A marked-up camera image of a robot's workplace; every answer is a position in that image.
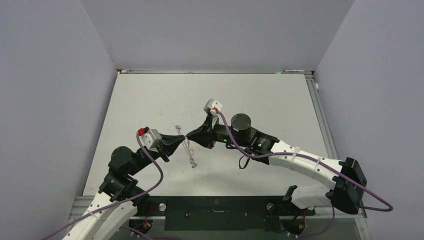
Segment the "large silver keyring with keys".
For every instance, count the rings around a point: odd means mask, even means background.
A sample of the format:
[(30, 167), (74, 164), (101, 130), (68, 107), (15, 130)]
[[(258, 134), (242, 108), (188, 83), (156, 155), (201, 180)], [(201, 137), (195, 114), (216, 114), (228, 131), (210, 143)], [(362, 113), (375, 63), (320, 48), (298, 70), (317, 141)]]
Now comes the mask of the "large silver keyring with keys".
[[(175, 126), (175, 129), (176, 129), (176, 131), (177, 131), (177, 133), (179, 134), (179, 135), (183, 135), (183, 133), (182, 133), (182, 131), (181, 131), (181, 126), (180, 125), (176, 125)], [(190, 165), (191, 165), (191, 168), (192, 169), (194, 169), (194, 168), (196, 168), (197, 167), (197, 163), (195, 162), (195, 160), (194, 160), (194, 158), (193, 158), (193, 156), (194, 156), (194, 151), (192, 150), (192, 149), (190, 149), (190, 141), (187, 139), (187, 137), (185, 136), (184, 137), (185, 139), (184, 139), (184, 141), (182, 142), (182, 144), (183, 144), (183, 147), (184, 147), (184, 150), (186, 151), (186, 153), (187, 153), (187, 155), (188, 155), (188, 158), (189, 158), (189, 162), (190, 162)]]

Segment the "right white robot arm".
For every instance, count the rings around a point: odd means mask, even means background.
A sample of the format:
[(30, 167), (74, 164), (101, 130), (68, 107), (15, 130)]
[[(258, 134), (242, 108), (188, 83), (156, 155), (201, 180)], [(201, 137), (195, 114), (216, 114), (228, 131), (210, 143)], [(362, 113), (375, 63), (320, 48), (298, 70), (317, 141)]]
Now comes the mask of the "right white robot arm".
[(291, 146), (252, 127), (250, 117), (244, 113), (234, 115), (229, 127), (220, 124), (217, 115), (209, 114), (204, 123), (186, 137), (208, 149), (217, 142), (228, 149), (240, 146), (244, 155), (254, 161), (287, 168), (317, 181), (317, 185), (289, 187), (282, 201), (283, 209), (289, 214), (324, 206), (333, 206), (351, 215), (359, 212), (367, 179), (353, 158), (330, 159)]

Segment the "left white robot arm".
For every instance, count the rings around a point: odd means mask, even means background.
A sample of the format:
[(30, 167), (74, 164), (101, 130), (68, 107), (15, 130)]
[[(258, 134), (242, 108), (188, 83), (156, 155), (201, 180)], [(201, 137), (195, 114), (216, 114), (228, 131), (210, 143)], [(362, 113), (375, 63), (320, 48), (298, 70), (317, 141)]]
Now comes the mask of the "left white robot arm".
[[(111, 153), (108, 172), (84, 214), (76, 219), (64, 236), (65, 240), (108, 240), (130, 217), (148, 211), (149, 192), (159, 186), (164, 172), (156, 162), (165, 162), (185, 140), (184, 135), (160, 134), (155, 129), (141, 128), (136, 133), (137, 151), (119, 146)], [(138, 186), (135, 174), (154, 164), (160, 177), (147, 190)]]

